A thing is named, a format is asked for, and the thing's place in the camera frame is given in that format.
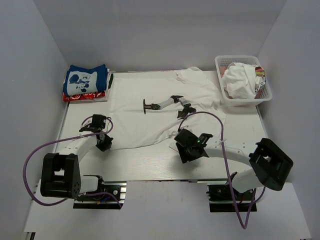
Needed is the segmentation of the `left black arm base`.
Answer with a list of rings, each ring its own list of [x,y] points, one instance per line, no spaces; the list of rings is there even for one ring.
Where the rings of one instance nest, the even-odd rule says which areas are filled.
[[[74,209],[85,210],[120,210],[125,202],[127,192],[126,182],[103,182],[100,189],[94,193],[100,195],[79,196],[73,202]]]

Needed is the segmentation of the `red folded t-shirt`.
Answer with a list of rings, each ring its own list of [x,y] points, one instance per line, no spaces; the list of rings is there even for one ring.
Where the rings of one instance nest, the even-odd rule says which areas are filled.
[[[71,96],[67,96],[65,93],[62,94],[62,100],[64,102],[104,102],[107,101],[107,95],[105,91],[102,92],[91,92],[91,93],[82,93],[82,94],[74,94]]]

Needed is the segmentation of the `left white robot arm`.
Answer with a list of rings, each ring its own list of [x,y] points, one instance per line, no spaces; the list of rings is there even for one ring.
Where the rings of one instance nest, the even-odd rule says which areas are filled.
[[[48,153],[43,158],[40,193],[43,197],[77,199],[89,193],[99,200],[105,196],[106,187],[98,175],[82,175],[80,161],[91,149],[101,152],[109,150],[113,138],[104,129],[113,125],[112,119],[94,114],[91,122],[82,126],[80,133],[89,132],[89,136],[79,136],[58,153]]]

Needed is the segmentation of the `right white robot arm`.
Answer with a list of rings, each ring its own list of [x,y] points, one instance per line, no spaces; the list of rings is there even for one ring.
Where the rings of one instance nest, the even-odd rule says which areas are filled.
[[[224,158],[249,166],[248,170],[230,175],[231,183],[225,187],[225,192],[233,200],[260,187],[281,191],[294,165],[292,159],[269,138],[262,138],[252,145],[229,144],[209,133],[196,136],[182,129],[169,147],[178,152],[183,164],[204,157]]]

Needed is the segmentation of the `blue folded Mickey t-shirt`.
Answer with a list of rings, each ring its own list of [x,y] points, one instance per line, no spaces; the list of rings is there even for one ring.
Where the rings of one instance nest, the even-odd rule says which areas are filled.
[[[110,71],[105,64],[87,69],[71,65],[66,72],[63,93],[67,96],[103,92],[107,89]]]

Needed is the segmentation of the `white t-shirt with robot print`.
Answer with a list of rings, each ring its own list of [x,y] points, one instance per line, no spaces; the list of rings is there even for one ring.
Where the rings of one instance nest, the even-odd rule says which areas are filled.
[[[183,96],[197,114],[186,121],[178,118],[180,103],[161,110],[143,110],[143,103],[159,104],[171,96]],[[109,96],[112,150],[134,149],[172,139],[181,125],[197,136],[209,133],[219,136],[226,114],[219,106],[220,91],[197,67],[176,70],[166,77],[124,77],[113,80]]]

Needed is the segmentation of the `white t-shirt with colourful print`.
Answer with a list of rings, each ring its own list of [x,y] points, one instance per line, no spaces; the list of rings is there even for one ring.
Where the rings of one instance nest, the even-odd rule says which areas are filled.
[[[256,99],[266,84],[266,72],[259,65],[232,62],[219,71],[222,87],[231,99]]]

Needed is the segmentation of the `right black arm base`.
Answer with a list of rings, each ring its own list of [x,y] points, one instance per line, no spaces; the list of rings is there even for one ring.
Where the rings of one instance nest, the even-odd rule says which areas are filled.
[[[235,213],[235,207],[230,193],[229,185],[211,184],[207,186],[207,196],[209,200],[209,209],[211,213]],[[249,210],[250,202],[253,198],[254,191],[252,189],[239,193],[234,191],[235,201],[240,213]]]

